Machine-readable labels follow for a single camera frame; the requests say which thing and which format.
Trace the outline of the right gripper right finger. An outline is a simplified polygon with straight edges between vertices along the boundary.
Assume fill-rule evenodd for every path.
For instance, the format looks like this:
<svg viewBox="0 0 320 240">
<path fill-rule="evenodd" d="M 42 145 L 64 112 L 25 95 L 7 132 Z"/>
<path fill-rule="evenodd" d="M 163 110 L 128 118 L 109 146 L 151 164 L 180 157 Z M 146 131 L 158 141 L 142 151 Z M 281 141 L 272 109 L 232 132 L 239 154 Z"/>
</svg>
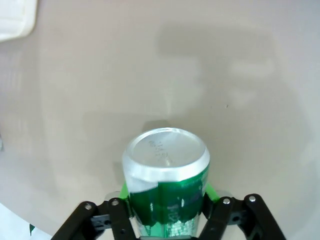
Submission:
<svg viewBox="0 0 320 240">
<path fill-rule="evenodd" d="M 256 193 L 243 200 L 230 196 L 218 196 L 208 184 L 202 205 L 207 222 L 199 240 L 221 240 L 227 226 L 236 225 L 247 240 L 284 240 L 286 237 L 267 207 Z"/>
</svg>

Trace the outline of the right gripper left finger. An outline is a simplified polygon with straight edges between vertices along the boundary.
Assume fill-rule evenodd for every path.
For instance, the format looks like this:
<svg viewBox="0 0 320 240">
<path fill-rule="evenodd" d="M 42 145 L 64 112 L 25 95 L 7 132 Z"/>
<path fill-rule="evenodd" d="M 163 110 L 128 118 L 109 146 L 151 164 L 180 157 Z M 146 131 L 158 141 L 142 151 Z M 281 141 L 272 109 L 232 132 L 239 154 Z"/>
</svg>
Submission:
<svg viewBox="0 0 320 240">
<path fill-rule="evenodd" d="M 132 214 L 127 186 L 107 194 L 100 205 L 91 201 L 81 202 L 65 220 L 53 240 L 97 240 L 110 229 L 115 240 L 136 240 L 130 222 Z"/>
</svg>

